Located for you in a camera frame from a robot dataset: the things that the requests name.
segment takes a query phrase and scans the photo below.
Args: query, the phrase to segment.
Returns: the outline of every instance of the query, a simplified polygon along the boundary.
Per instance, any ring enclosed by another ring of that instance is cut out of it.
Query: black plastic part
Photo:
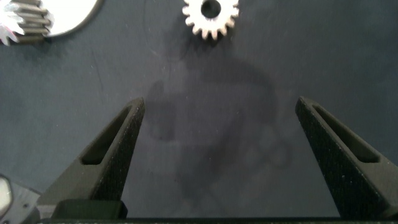
[[[332,224],[332,223],[347,223],[347,224],[397,224],[398,222],[358,222],[358,221],[342,221],[327,218],[169,218],[169,219],[127,219],[127,220],[42,220],[43,224],[65,224],[65,223],[122,223],[122,224],[138,224],[138,223],[264,223],[264,224]]]
[[[341,217],[398,218],[398,167],[318,103],[301,97],[296,114]]]
[[[60,202],[52,219],[121,220],[127,217],[122,201],[65,200]]]
[[[144,113],[142,98],[121,110],[39,198],[41,218],[68,199],[120,200]]]

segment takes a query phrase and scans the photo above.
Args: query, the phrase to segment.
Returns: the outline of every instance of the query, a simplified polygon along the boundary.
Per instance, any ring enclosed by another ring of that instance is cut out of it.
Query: metal gear
[[[10,45],[43,40],[48,34],[45,18],[47,10],[40,7],[40,0],[0,0],[0,40]]]
[[[201,36],[204,40],[208,38],[208,34],[214,40],[218,38],[218,32],[223,35],[227,34],[227,26],[233,28],[235,21],[233,17],[239,16],[239,9],[237,8],[239,0],[184,0],[187,6],[184,6],[182,12],[188,16],[185,23],[188,26],[193,26],[192,32],[197,35],[201,31]],[[209,18],[203,15],[202,7],[206,2],[216,1],[220,5],[220,12],[214,18]]]

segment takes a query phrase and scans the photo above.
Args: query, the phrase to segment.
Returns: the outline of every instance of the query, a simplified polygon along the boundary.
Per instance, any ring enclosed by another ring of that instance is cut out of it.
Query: white plastic gear
[[[227,34],[227,26],[233,28],[235,26],[234,17],[239,16],[237,8],[239,0],[214,0],[221,6],[220,13],[214,18],[207,18],[201,12],[203,3],[209,0],[184,0],[187,6],[184,6],[182,12],[188,16],[185,23],[193,26],[192,32],[197,35],[201,31],[204,40],[208,38],[210,33],[214,40],[218,38],[218,32],[223,35]]]
[[[9,45],[9,39],[17,42],[15,33],[23,34],[23,30],[19,27],[18,22],[22,18],[13,11],[12,0],[0,0],[0,41],[5,45]]]

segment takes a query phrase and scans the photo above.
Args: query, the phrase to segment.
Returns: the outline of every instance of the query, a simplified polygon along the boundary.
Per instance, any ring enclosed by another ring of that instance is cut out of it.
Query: gear
[[[51,24],[45,18],[47,10],[40,7],[40,0],[0,0],[0,40],[5,45],[13,42],[42,40]]]
[[[237,8],[239,0],[184,0],[187,6],[184,6],[182,12],[188,16],[185,23],[193,26],[192,32],[197,35],[201,31],[204,40],[208,34],[214,40],[218,38],[218,32],[223,35],[227,33],[227,26],[233,28],[235,21],[233,17],[239,16]],[[203,7],[209,4],[218,5],[219,11],[215,17],[208,17],[203,14]]]

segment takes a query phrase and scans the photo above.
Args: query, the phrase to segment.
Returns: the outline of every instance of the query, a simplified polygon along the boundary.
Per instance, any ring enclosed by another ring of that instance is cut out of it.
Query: gear teeth
[[[191,18],[191,17],[188,17],[188,18],[185,20],[185,23],[186,23],[188,26],[192,26],[192,25],[193,25],[193,20],[192,20],[192,18]]]
[[[51,24],[45,18],[48,10],[40,7],[39,0],[0,0],[0,41],[10,45],[32,43],[48,34],[45,26]]]
[[[229,26],[230,28],[233,28],[233,27],[235,26],[235,20],[232,19],[232,18],[229,18],[229,19],[226,21],[226,25]]]
[[[207,37],[209,36],[209,31],[208,30],[202,30],[201,31],[201,37],[203,38],[203,40],[207,40]]]
[[[220,33],[224,36],[226,36],[227,30],[226,27],[223,27],[222,29],[220,29]]]
[[[199,34],[199,32],[200,32],[200,28],[197,27],[197,26],[193,26],[192,32],[193,32],[193,34],[197,35],[197,34]]]
[[[213,40],[217,40],[217,35],[218,35],[218,31],[217,30],[211,31],[211,37],[213,38]]]
[[[239,9],[238,8],[234,8],[233,9],[233,12],[232,12],[232,14],[231,14],[233,17],[238,17],[239,16]]]
[[[239,17],[239,0],[216,0],[221,5],[221,11],[216,18],[208,18],[201,12],[204,0],[184,0],[187,4],[182,8],[182,13],[187,16],[185,23],[192,27],[192,33],[197,35],[201,32],[203,40],[207,40],[211,34],[213,40],[218,39],[218,32],[223,36],[228,33],[228,27],[235,27],[233,18]]]

